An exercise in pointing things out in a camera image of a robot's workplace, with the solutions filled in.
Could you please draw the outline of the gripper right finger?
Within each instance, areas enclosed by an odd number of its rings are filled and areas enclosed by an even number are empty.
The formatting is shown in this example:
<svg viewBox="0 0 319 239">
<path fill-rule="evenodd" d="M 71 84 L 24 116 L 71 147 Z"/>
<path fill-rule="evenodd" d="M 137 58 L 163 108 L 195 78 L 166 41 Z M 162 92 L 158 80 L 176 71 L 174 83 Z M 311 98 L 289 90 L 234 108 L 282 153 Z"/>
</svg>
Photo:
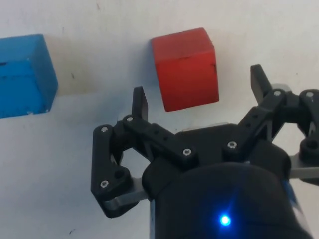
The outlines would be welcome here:
<svg viewBox="0 0 319 239">
<path fill-rule="evenodd" d="M 292 91 L 271 86 L 261 65 L 250 67 L 251 89 L 257 101 L 223 147 L 223 158 L 231 162 L 249 161 L 284 179 L 319 178 L 319 92 Z M 286 123 L 296 124 L 304 135 L 299 151 L 288 156 L 272 141 Z"/>
</svg>

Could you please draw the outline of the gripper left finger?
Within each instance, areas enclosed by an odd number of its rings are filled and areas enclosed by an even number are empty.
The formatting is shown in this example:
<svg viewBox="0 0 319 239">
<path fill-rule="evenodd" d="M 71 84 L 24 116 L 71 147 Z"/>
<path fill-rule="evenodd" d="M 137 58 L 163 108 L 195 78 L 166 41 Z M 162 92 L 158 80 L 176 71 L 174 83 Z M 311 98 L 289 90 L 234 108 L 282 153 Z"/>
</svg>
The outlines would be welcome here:
<svg viewBox="0 0 319 239">
<path fill-rule="evenodd" d="M 149 161 L 142 178 L 121 165 L 124 151 L 134 149 Z M 133 90 L 132 112 L 115 126 L 93 132 L 91 192 L 108 218 L 123 215 L 144 199 L 154 200 L 179 174 L 198 165 L 195 148 L 148 121 L 142 86 Z"/>
</svg>

